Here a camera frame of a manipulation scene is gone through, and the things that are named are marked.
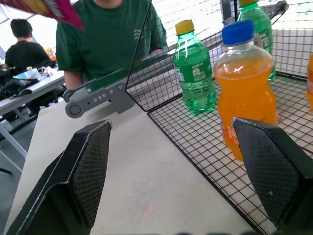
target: blue bottle cap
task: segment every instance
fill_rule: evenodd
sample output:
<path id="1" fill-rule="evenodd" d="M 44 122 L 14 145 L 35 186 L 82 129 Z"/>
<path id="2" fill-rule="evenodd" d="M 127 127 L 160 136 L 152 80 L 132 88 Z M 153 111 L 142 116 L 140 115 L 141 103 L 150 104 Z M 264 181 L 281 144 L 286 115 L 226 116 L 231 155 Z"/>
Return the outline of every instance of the blue bottle cap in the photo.
<path id="1" fill-rule="evenodd" d="M 252 21 L 238 21 L 222 29 L 223 42 L 227 46 L 243 44 L 252 40 L 253 32 Z"/>

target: white table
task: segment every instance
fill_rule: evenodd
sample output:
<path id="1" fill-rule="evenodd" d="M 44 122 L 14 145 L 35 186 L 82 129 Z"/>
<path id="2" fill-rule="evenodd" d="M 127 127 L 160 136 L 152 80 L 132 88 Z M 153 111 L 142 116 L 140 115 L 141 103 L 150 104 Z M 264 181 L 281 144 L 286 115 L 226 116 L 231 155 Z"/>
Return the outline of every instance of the white table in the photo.
<path id="1" fill-rule="evenodd" d="M 39 83 L 28 87 L 28 90 L 32 90 L 32 94 L 23 95 L 15 99 L 4 99 L 0 101 L 0 116 L 7 114 L 27 102 L 30 102 L 47 92 L 52 91 L 58 86 L 64 84 L 64 72 L 55 71 L 52 77 L 40 81 Z M 10 133 L 0 124 L 0 133 L 22 154 L 26 157 L 27 152 L 21 147 L 21 145 L 10 135 Z"/>
<path id="2" fill-rule="evenodd" d="M 79 119 L 70 119 L 65 103 L 60 102 L 39 114 L 6 231 L 72 135 L 102 119 L 111 119 L 113 129 L 92 235 L 238 235 L 252 230 L 139 107 L 118 115 L 105 103 Z"/>

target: green soda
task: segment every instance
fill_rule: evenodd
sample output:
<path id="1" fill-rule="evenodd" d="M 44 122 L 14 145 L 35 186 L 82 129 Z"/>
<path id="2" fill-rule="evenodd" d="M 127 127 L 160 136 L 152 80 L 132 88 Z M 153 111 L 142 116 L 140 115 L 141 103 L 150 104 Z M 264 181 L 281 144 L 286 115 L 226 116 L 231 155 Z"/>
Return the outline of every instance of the green soda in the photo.
<path id="1" fill-rule="evenodd" d="M 241 12 L 238 21 L 252 21 L 255 32 L 255 45 L 267 50 L 272 55 L 273 35 L 271 21 L 268 15 L 259 7 L 258 0 L 239 0 Z M 275 65 L 269 80 L 275 78 Z"/>
<path id="2" fill-rule="evenodd" d="M 178 23 L 176 32 L 179 41 L 174 66 L 183 101 L 194 115 L 211 112 L 216 104 L 216 92 L 212 82 L 209 51 L 195 36 L 192 20 Z"/>

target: yellow bottle cap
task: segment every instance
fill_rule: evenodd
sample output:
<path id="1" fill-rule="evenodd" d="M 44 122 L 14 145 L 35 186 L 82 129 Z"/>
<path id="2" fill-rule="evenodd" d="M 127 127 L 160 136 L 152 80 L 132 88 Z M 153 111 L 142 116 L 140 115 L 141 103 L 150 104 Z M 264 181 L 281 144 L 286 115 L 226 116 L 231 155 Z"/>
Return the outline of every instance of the yellow bottle cap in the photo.
<path id="1" fill-rule="evenodd" d="M 247 6 L 247 5 L 253 4 L 257 1 L 259 1 L 259 0 L 239 0 L 239 4 L 240 4 L 240 6 Z"/>
<path id="2" fill-rule="evenodd" d="M 175 25 L 177 35 L 189 33 L 195 30 L 192 20 L 179 22 Z"/>

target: black wire rack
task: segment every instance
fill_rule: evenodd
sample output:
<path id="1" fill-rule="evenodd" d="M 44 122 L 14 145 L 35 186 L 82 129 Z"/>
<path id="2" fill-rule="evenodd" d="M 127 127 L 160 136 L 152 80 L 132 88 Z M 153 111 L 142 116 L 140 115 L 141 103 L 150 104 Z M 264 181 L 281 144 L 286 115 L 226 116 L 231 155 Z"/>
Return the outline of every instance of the black wire rack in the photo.
<path id="1" fill-rule="evenodd" d="M 223 141 L 218 110 L 192 115 L 183 103 L 173 69 L 175 24 L 193 20 L 195 33 L 208 47 L 214 65 L 223 52 L 221 29 L 236 20 L 238 2 L 172 0 L 165 4 L 164 0 L 152 0 L 152 4 L 140 34 L 126 92 L 254 230 L 271 234 L 276 228 L 268 219 L 243 162 L 235 160 Z M 273 58 L 278 75 L 270 87 L 283 121 L 277 125 L 313 158 L 313 112 L 306 98 L 308 63 L 313 52 L 313 1 L 261 0 L 259 5 L 273 23 Z M 155 13 L 162 26 L 151 22 Z M 161 31 L 161 36 L 145 38 L 153 35 L 143 33 L 145 30 Z M 140 53 L 140 48 L 148 45 L 144 42 L 155 44 L 164 39 L 167 46 L 163 44 L 154 54 Z M 216 81 L 214 86 L 219 95 L 221 88 Z"/>

